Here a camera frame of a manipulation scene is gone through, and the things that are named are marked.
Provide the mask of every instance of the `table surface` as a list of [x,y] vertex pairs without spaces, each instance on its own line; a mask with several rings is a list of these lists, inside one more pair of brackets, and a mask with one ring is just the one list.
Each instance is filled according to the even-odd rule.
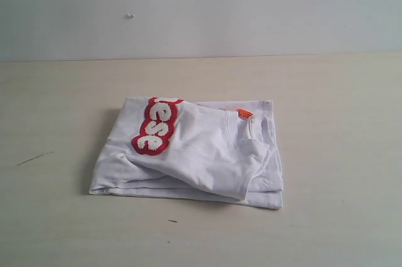
[[[1,266],[401,266],[401,65],[402,53],[1,63]],[[273,99],[284,207],[88,195],[129,96]]]

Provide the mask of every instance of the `white wall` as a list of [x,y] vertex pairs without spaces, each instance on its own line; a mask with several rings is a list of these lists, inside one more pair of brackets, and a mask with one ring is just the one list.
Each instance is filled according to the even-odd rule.
[[0,0],[0,8],[2,61],[402,50],[402,0]]

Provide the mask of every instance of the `red outline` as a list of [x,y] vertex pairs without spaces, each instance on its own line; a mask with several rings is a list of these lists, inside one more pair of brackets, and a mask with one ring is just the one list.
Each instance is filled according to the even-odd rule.
[[[149,115],[151,108],[155,104],[159,103],[159,102],[155,102],[155,99],[157,99],[157,97],[152,97],[149,99],[148,105],[146,106],[145,112],[144,112],[144,122],[142,123],[142,125],[139,129],[139,135],[137,135],[136,137],[134,137],[131,140],[131,145],[133,146],[134,150],[136,150],[136,152],[141,155],[155,156],[166,150],[166,148],[169,146],[169,139],[171,138],[173,132],[175,131],[175,121],[177,119],[177,113],[178,113],[176,105],[183,101],[182,99],[179,99],[175,102],[159,101],[159,102],[164,102],[164,103],[168,104],[168,106],[171,110],[171,117],[169,118],[169,120],[161,121],[159,119],[159,115],[156,115],[157,119],[155,119],[155,120],[151,119],[150,115]],[[138,139],[149,135],[145,132],[145,128],[151,121],[155,121],[156,124],[165,123],[168,125],[169,130],[164,136],[159,136],[158,132],[156,134],[154,134],[154,136],[157,136],[160,139],[162,139],[162,145],[158,149],[156,149],[156,150],[149,149],[148,142],[146,142],[145,147],[143,149],[141,149],[138,147]]]

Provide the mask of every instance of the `embroidered logo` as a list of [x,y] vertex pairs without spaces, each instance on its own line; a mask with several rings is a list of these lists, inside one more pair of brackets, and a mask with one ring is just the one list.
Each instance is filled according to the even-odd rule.
[[176,105],[182,101],[166,97],[149,99],[139,135],[131,140],[131,145],[137,153],[155,156],[168,147],[169,139],[175,131]]

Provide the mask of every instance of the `orange tag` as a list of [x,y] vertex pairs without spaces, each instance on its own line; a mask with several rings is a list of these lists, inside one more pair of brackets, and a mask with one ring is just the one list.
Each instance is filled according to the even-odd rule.
[[249,117],[252,116],[250,111],[244,109],[238,109],[237,112],[239,113],[239,117],[243,119],[249,119]]

